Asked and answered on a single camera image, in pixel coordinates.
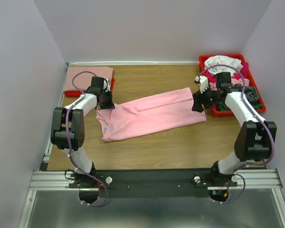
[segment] red tray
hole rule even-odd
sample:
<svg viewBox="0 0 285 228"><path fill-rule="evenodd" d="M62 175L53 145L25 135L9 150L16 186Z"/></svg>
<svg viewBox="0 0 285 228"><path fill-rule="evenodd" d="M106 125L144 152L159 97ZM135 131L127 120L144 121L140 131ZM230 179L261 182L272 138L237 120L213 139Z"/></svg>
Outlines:
<svg viewBox="0 0 285 228"><path fill-rule="evenodd" d="M202 70L205 69L205 61L209 58L209 57L212 57L212 56L216 56L216 55L208 55L208 56L200 56L199 57L199 71L201 72ZM241 54L231 54L231 55L223 55L223 56L228 56L228 57L231 57L231 58L237 58L237 59L240 59L243 63L245 63L245 59L244 57L241 55ZM256 90L258 91L258 93L260 94L257 86L256 86L256 83L255 81L253 80L253 77L248 69L248 74L247 74L247 79L249 79L249 86L253 86L256 88ZM258 104L262 104L262 108L260 109L256 109L256 111L258 113L263 113L266 111L266 106L263 102L263 99L261 97L261 94L260 94L260 99L259 101L257 102ZM213 117L224 117L224 116L233 116L233 112L232 111L220 111L217 109L217 107L214 105L211 107L211 112L212 112L212 116Z"/></svg>

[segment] white cloth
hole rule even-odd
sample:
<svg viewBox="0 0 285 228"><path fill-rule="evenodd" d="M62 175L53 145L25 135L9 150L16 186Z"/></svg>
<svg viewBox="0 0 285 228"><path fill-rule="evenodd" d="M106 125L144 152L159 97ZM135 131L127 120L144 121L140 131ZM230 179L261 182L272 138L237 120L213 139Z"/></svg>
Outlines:
<svg viewBox="0 0 285 228"><path fill-rule="evenodd" d="M242 64L241 64L241 60L237 59L237 58L230 58L228 56L213 56L213 57L209 57L206 61L205 61L205 68L217 65L217 64L225 64L228 66L232 66L235 69L237 69L238 71L241 71L241 69L243 68ZM211 74L216 75L220 72L230 72L231 77L234 75L235 71L229 67L224 67L224 66L216 66L214 68L211 68L208 70Z"/></svg>

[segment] cable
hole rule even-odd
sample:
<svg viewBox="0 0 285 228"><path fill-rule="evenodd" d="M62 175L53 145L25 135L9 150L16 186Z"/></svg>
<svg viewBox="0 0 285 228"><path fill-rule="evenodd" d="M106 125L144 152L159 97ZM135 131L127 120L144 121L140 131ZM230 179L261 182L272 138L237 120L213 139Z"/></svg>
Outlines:
<svg viewBox="0 0 285 228"><path fill-rule="evenodd" d="M96 74L94 74L93 72L91 72L91 71L82 71L82 72L76 74L76 75L73 77L73 79L72 79L72 85L74 86L74 88L77 89L78 91L80 91L82 94L85 94L84 91L83 91L81 88L77 87L77 86L74 84L75 78L77 78L79 75L81 75L81 74L83 74L83 73L89 73L89 74L94 75L95 77L98 77L98 76L97 76Z"/></svg>
<svg viewBox="0 0 285 228"><path fill-rule="evenodd" d="M91 73L92 75L94 75L94 76L97 77L97 75L94 74L93 72L90 72L90 71L82 71L82 72L78 73L77 75L75 75L75 76L73 77L73 79L72 79L72 85L73 85L77 90L79 90L79 91L83 94L83 96L82 96L80 99L78 99L78 101L76 101L74 105L70 106L70 107L68 108L67 112L66 112L66 136L67 136L66 138L67 138L67 143L68 143L68 146L69 146L69 149L70 149L68 155L69 155L70 161L71 161L71 163L73 164L73 166L75 167L75 169L78 169L79 171L81 171L82 173L84 173L86 176L88 176L88 177L94 179L95 181L97 181L100 185L102 185L102 186L104 187L104 190L105 190L106 196L105 196L105 200L104 200L102 203L96 204L96 205L92 205L92 204L86 203L86 202L84 202L84 201L82 201L82 203L84 203L84 204L86 204L86 205L88 205L88 206L91 206L91 207L101 207L101 206L103 206L103 205L107 202L107 200L109 199L109 192L108 192L107 187L105 186L105 184L104 184L101 180L99 180L98 178L92 176L90 173L88 173L88 172L84 171L83 169L81 169L81 168L75 163L74 159L72 158L72 143L71 143L71 137L70 137L70 132L69 132L69 128L68 128L68 119L69 119L70 111L72 110L72 108L75 107L75 105L77 105L79 102L81 102L81 101L84 99L84 97L85 97L85 96L84 96L84 94L85 94L84 91L83 91L82 89L78 88L78 87L74 84L74 79L75 79L77 76L79 76L79 75L81 75L81 74L83 74L83 73Z"/></svg>
<svg viewBox="0 0 285 228"><path fill-rule="evenodd" d="M241 192L237 195L237 197L235 197L234 199L229 200L229 201L225 201L225 202L220 202L220 203L222 203L222 204L232 203L232 202L238 200L238 199L243 195L244 190L245 190L245 188L246 188L246 181L245 181L245 178L244 178L241 174L236 173L236 175L239 176L240 178L242 178L242 180L243 180L243 189L242 189L242 191L241 191Z"/></svg>
<svg viewBox="0 0 285 228"><path fill-rule="evenodd" d="M211 68L214 68L214 67L229 67L230 69L233 69L234 71L236 71L242 81L243 81L243 88L242 88L242 92L241 92L241 99L244 103L244 105L247 107L247 109L250 111L250 113L262 124L262 126L264 127L265 131L267 132L268 134L268 137L269 137L269 140L270 140L270 143L271 143L271 155L270 157L268 158L267 161L263 162L263 163L255 163L255 162L245 162L244 164L240 165L239 167L235 168L234 169L234 172L242 169L243 167L247 166L247 165L267 165L268 163L270 163L275 155L275 142L274 142L274 139L271 135L271 132L269 130L269 128L266 126L266 124L259 118L259 114L252 108L250 108L249 104L247 103L246 99L244 99L244 91L245 91L245 81L244 81L244 77L243 75L241 74L241 72L239 72L236 68L234 67L231 67L231 66L228 66L228 65L225 65L225 64L217 64L217 65L213 65L213 66L210 66L206 69L204 69L198 76L198 78L200 78L207 70L211 69Z"/></svg>
<svg viewBox="0 0 285 228"><path fill-rule="evenodd" d="M227 186L228 186L228 188L227 188L227 191L228 191L228 189L229 189L229 187L230 187L228 180L225 182L225 184L226 184L226 183L227 183ZM220 191L222 191L223 188L224 188L224 186L221 187L221 188L218 190L217 193L219 193Z"/></svg>
<svg viewBox="0 0 285 228"><path fill-rule="evenodd" d="M230 184L229 184L229 182L228 182L228 181L227 181L227 184L228 184L228 188L227 188L226 194L229 194Z"/></svg>
<svg viewBox="0 0 285 228"><path fill-rule="evenodd" d="M75 173L73 170L70 170L70 169L67 169L66 171L65 171L65 178L67 179L67 180L71 180L71 181L75 181L75 178L74 177L67 177L67 171L70 171L70 172L72 172L72 173Z"/></svg>

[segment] metal floor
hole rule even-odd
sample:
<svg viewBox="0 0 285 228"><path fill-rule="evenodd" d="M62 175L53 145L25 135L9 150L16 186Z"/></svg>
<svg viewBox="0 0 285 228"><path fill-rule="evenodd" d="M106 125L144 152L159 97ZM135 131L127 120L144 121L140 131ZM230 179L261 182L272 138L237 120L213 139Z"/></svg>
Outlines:
<svg viewBox="0 0 285 228"><path fill-rule="evenodd" d="M235 196L239 190L232 190ZM248 189L234 203L207 198L110 199L81 205L76 191L39 191L30 228L281 228L271 189Z"/></svg>

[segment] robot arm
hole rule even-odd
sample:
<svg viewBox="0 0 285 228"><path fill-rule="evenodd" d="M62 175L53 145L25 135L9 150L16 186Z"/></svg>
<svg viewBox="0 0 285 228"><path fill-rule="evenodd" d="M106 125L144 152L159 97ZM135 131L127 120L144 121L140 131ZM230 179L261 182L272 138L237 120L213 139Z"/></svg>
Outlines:
<svg viewBox="0 0 285 228"><path fill-rule="evenodd" d="M253 113L244 104L241 98L239 87L233 87L231 84L230 73L217 74L217 91L211 91L208 79L205 76L197 77L195 82L200 84L200 90L193 94L194 105L192 110L202 112L204 105L209 108L219 102L225 104L231 109L241 125L241 130L234 145L234 151L225 159L222 159L212 167L216 173L212 173L212 180L219 175L233 175L238 167L245 166L247 163L254 163L263 159L268 159L271 155L271 143L268 134L265 132L262 124L256 119L258 117L269 128L273 139L276 136L276 124L267 122L261 117L251 104L245 99L247 105Z"/></svg>
<svg viewBox="0 0 285 228"><path fill-rule="evenodd" d="M98 105L101 109L114 108L112 92L110 91L110 80L101 77L92 77L91 86L84 94L66 107L57 107L53 112L51 142L59 149L62 149L68 156L70 148L67 141L66 113L71 108L69 114L69 135L72 145L72 159L83 171L94 175L95 168L93 162L88 158L83 147L85 140L84 116Z"/></svg>

